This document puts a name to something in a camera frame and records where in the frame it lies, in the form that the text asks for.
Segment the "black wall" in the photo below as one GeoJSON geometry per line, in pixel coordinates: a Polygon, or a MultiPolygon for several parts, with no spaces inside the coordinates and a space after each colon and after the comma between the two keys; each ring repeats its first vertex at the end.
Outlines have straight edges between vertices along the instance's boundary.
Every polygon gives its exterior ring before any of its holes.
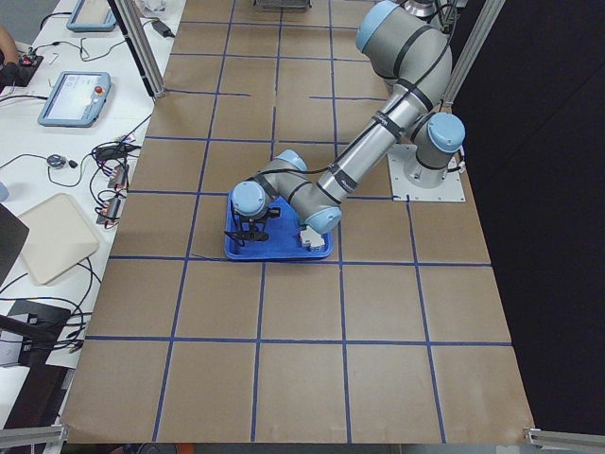
{"type": "Polygon", "coordinates": [[[536,427],[603,435],[605,2],[508,0],[454,112],[536,427]]]}

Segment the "blue tray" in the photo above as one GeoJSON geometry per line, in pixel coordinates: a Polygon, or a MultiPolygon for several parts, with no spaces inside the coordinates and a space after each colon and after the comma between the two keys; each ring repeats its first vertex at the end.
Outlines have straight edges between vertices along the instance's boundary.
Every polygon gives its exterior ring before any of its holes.
{"type": "MultiPolygon", "coordinates": [[[[236,226],[231,215],[231,197],[227,198],[227,220],[225,230],[233,232],[236,226]]],[[[225,236],[225,254],[232,260],[299,260],[319,259],[332,253],[334,243],[332,232],[323,234],[321,237],[325,245],[322,250],[309,251],[301,246],[299,231],[301,230],[299,216],[296,211],[288,205],[281,197],[270,205],[271,208],[280,208],[281,214],[278,218],[267,221],[265,232],[268,233],[267,241],[246,241],[244,246],[239,245],[228,236],[225,236]]]]}

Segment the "person's arm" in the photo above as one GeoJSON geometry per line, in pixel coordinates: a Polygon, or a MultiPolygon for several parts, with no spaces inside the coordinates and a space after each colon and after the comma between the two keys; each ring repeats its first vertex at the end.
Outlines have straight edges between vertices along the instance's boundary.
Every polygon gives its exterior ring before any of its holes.
{"type": "Polygon", "coordinates": [[[4,64],[7,64],[10,61],[17,64],[17,61],[19,60],[17,45],[15,44],[15,40],[12,39],[12,36],[10,36],[3,26],[0,26],[0,50],[4,54],[4,64]]]}

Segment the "light blue cap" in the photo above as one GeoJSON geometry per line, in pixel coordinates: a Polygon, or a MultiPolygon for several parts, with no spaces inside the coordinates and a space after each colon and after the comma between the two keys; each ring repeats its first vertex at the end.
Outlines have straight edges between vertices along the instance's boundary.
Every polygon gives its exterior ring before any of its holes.
{"type": "Polygon", "coordinates": [[[342,213],[340,212],[340,208],[331,206],[330,208],[324,208],[314,215],[309,216],[304,223],[315,230],[318,234],[323,235],[334,229],[340,222],[341,218],[342,213]]]}
{"type": "Polygon", "coordinates": [[[285,151],[282,151],[282,153],[277,157],[277,159],[281,159],[282,161],[291,163],[300,171],[306,172],[306,164],[304,163],[303,158],[300,157],[299,154],[293,149],[287,149],[285,151]]]}
{"type": "Polygon", "coordinates": [[[399,5],[385,0],[370,9],[370,12],[366,14],[366,17],[361,22],[357,30],[357,36],[355,37],[355,45],[359,52],[363,52],[374,31],[380,27],[384,20],[387,19],[387,16],[396,8],[399,8],[399,5]]]}
{"type": "Polygon", "coordinates": [[[445,112],[435,113],[431,116],[427,129],[433,144],[445,153],[458,151],[466,134],[460,119],[445,112]]]}
{"type": "Polygon", "coordinates": [[[260,215],[265,209],[266,200],[267,194],[257,182],[242,182],[231,193],[235,211],[248,218],[260,215]]]}

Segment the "robotic arm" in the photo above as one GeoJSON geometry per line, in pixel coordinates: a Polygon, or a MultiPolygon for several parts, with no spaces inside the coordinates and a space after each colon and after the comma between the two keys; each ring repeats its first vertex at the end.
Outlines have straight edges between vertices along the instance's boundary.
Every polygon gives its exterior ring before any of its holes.
{"type": "Polygon", "coordinates": [[[355,44],[370,58],[374,72],[392,87],[387,103],[317,183],[306,178],[303,159],[288,149],[238,184],[231,202],[240,217],[265,217],[269,204],[281,196],[303,224],[327,233],[340,222],[340,203],[404,135],[418,145],[416,159],[407,165],[409,178],[424,187],[441,182],[464,138],[464,127],[456,117],[429,113],[439,102],[452,68],[445,36],[385,0],[365,17],[355,44]]]}

